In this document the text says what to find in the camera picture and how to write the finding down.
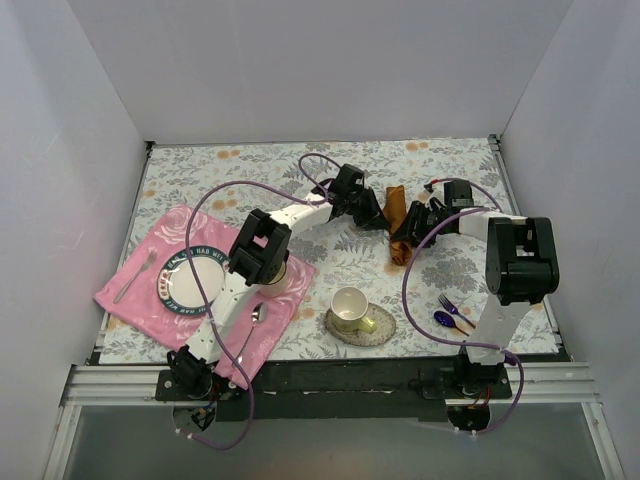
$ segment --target tabletop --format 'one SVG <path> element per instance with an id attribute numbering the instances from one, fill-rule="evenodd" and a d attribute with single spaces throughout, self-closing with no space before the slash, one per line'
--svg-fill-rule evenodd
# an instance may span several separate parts
<path id="1" fill-rule="evenodd" d="M 297 167 L 307 152 L 328 155 L 365 171 L 381 207 L 389 186 L 404 185 L 407 205 L 426 200 L 423 185 L 436 177 L 461 177 L 485 187 L 511 212 L 500 167 L 486 139 L 415 139 L 402 141 L 248 144 L 229 146 L 154 147 L 127 246 L 127 256 L 158 219 L 176 204 L 195 205 L 212 187 L 229 180 L 249 179 L 303 198 L 313 185 Z M 335 177 L 337 170 L 318 158 L 305 162 L 318 180 Z M 476 205 L 489 205 L 474 192 Z M 240 227 L 254 208 L 272 211 L 288 201 L 272 193 L 240 185 L 215 194 L 205 213 Z M 326 358 L 389 358 L 451 355 L 457 347 L 442 345 L 420 335 L 404 316 L 400 286 L 404 267 L 391 263 L 389 236 L 383 231 L 363 231 L 349 216 L 305 231 L 291 239 L 292 255 L 317 268 L 316 275 L 270 360 Z M 468 317 L 477 320 L 488 291 L 484 283 L 485 245 L 460 235 L 439 236 L 435 246 L 417 259 L 409 279 L 409 308 L 419 323 L 433 334 L 460 340 L 461 333 L 433 320 L 438 295 L 446 294 Z M 355 347 L 325 330 L 323 318 L 333 292 L 341 286 L 362 289 L 370 302 L 396 319 L 395 335 L 382 346 Z M 514 335 L 515 353 L 558 351 L 543 305 L 527 314 Z M 167 349 L 123 321 L 110 317 L 100 364 L 165 363 Z"/>

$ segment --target cup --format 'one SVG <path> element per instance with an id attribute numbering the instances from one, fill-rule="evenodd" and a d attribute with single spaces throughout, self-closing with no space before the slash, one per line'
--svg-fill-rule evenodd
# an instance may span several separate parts
<path id="1" fill-rule="evenodd" d="M 364 292 L 356 287 L 343 287 L 333 294 L 331 312 L 333 324 L 342 332 L 362 330 L 366 333 L 376 331 L 376 322 L 365 314 L 369 300 Z"/>
<path id="2" fill-rule="evenodd" d="M 280 265 L 280 270 L 278 270 L 278 273 L 273 278 L 273 280 L 271 280 L 269 284 L 260 287 L 260 293 L 265 297 L 273 298 L 283 294 L 288 286 L 289 269 L 287 268 L 287 263 L 282 262 L 282 265 Z"/>

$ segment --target purple fork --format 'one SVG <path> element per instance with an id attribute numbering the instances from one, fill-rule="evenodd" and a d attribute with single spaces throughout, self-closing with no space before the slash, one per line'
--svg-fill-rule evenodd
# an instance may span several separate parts
<path id="1" fill-rule="evenodd" d="M 458 310 L 458 307 L 456 307 L 453 303 L 451 303 L 451 300 L 449 300 L 444 294 L 441 294 L 438 297 L 438 301 L 440 301 L 440 305 L 442 305 L 447 312 L 451 313 L 452 315 L 458 315 L 461 319 L 467 322 L 469 326 L 476 328 L 476 324 L 473 323 L 464 315 L 462 315 Z"/>

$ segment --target speckled saucer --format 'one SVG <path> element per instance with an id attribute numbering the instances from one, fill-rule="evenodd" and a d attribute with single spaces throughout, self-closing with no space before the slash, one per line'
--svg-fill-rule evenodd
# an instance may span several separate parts
<path id="1" fill-rule="evenodd" d="M 358 347 L 376 347 L 382 345 L 396 333 L 396 319 L 389 312 L 375 303 L 369 304 L 367 316 L 376 322 L 378 328 L 373 333 L 366 333 L 362 330 L 355 332 L 341 332 L 332 322 L 333 312 L 327 310 L 324 316 L 324 326 L 334 337 L 344 343 L 356 345 Z"/>

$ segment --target pink placemat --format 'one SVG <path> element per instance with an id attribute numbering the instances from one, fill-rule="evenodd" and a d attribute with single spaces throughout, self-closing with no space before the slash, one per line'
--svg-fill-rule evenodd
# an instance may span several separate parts
<path id="1" fill-rule="evenodd" d="M 203 319 L 203 316 L 184 316 L 171 312 L 164 307 L 157 292 L 157 280 L 162 266 L 175 253 L 185 248 L 184 237 L 191 212 L 190 207 L 177 205 L 165 213 L 140 242 L 122 268 L 94 296 L 96 302 L 107 312 L 173 350 L 177 350 L 185 344 L 187 339 L 198 329 Z M 204 213 L 198 213 L 191 227 L 190 244 L 191 246 L 212 246 L 228 254 L 237 234 L 236 228 L 229 227 Z M 120 302 L 114 304 L 113 299 L 124 284 L 138 271 L 152 249 L 157 252 L 156 261 L 148 270 L 138 276 Z M 245 370 L 255 370 L 251 378 L 268 358 L 276 342 L 282 336 L 315 274 L 314 267 L 293 255 L 289 256 L 287 268 L 291 273 L 287 290 L 276 298 L 266 298 L 260 293 L 254 295 L 241 312 L 225 341 L 225 345 L 232 348 L 232 352 L 239 350 L 250 328 L 253 307 L 260 301 L 267 303 L 269 309 L 267 320 L 256 327 L 243 355 L 246 357 L 243 359 Z M 222 369 L 221 371 L 225 371 L 224 360 L 229 362 L 225 355 L 223 357 L 218 366 Z M 232 377 L 235 383 L 246 388 L 246 385 L 243 385 L 244 382 L 236 382 L 235 375 Z"/>

